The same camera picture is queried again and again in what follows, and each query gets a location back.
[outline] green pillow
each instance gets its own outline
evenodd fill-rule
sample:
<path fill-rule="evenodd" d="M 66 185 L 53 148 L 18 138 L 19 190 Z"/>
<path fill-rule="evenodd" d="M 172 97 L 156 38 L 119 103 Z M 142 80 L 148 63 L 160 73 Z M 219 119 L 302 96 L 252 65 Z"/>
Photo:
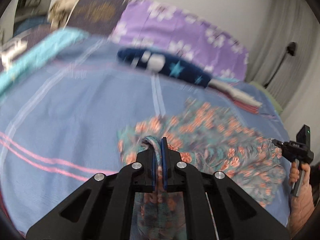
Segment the green pillow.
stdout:
<path fill-rule="evenodd" d="M 259 89 L 260 91 L 262 91 L 271 101 L 273 107 L 275 108 L 276 112 L 280 115 L 283 111 L 281 105 L 279 105 L 279 103 L 274 99 L 274 97 L 260 84 L 258 84 L 255 81 L 251 81 L 250 85 L 255 86 L 257 89 Z"/>

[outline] metal bolt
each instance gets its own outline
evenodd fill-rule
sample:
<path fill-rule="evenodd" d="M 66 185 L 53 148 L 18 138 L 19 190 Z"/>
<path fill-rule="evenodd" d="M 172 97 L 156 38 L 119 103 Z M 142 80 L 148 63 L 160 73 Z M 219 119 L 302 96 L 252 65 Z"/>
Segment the metal bolt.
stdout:
<path fill-rule="evenodd" d="M 185 162 L 178 162 L 177 163 L 177 167 L 180 169 L 184 169 L 187 166 L 187 164 Z"/>
<path fill-rule="evenodd" d="M 214 176 L 217 178 L 217 179 L 223 179 L 225 177 L 224 173 L 222 171 L 217 171 Z"/>
<path fill-rule="evenodd" d="M 101 181 L 101 180 L 104 179 L 104 174 L 102 174 L 102 173 L 97 173 L 97 174 L 94 176 L 94 179 L 95 179 L 96 181 Z"/>
<path fill-rule="evenodd" d="M 132 168 L 134 168 L 135 170 L 138 170 L 142 167 L 142 164 L 141 163 L 132 163 Z"/>

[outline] floral shirt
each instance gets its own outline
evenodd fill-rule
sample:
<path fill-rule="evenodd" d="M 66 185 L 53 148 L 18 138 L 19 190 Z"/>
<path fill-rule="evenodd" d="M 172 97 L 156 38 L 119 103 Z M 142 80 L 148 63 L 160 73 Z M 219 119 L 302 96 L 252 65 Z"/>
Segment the floral shirt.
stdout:
<path fill-rule="evenodd" d="M 162 137 L 180 152 L 182 161 L 205 173 L 223 171 L 263 207 L 272 202 L 285 178 L 282 152 L 270 140 L 241 126 L 228 108 L 189 99 L 180 115 L 153 117 L 119 132 L 124 166 L 150 145 L 156 152 L 156 190 L 135 197 L 137 223 L 132 226 L 138 227 L 140 239 L 187 238 L 182 193 L 167 193 L 162 185 Z"/>

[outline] light blue star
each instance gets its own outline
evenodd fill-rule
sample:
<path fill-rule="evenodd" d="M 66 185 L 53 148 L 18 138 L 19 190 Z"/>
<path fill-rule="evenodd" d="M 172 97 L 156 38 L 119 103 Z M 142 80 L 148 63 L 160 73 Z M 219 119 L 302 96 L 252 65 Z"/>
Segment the light blue star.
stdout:
<path fill-rule="evenodd" d="M 198 76 L 196 81 L 195 81 L 195 84 L 196 85 L 199 84 L 202 81 L 202 79 L 203 79 L 202 76 Z"/>
<path fill-rule="evenodd" d="M 171 63 L 169 69 L 171 70 L 169 77 L 178 78 L 184 67 L 181 67 L 180 62 L 178 62 L 177 64 Z"/>

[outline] folded navy blue cloth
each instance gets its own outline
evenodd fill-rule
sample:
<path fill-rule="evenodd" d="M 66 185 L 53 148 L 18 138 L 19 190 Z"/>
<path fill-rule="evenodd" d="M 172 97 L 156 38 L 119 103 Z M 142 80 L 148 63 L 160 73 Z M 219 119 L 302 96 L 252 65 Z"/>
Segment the folded navy blue cloth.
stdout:
<path fill-rule="evenodd" d="M 207 87 L 211 76 L 196 65 L 169 53 L 151 49 L 126 48 L 118 51 L 120 60 L 130 65 Z"/>

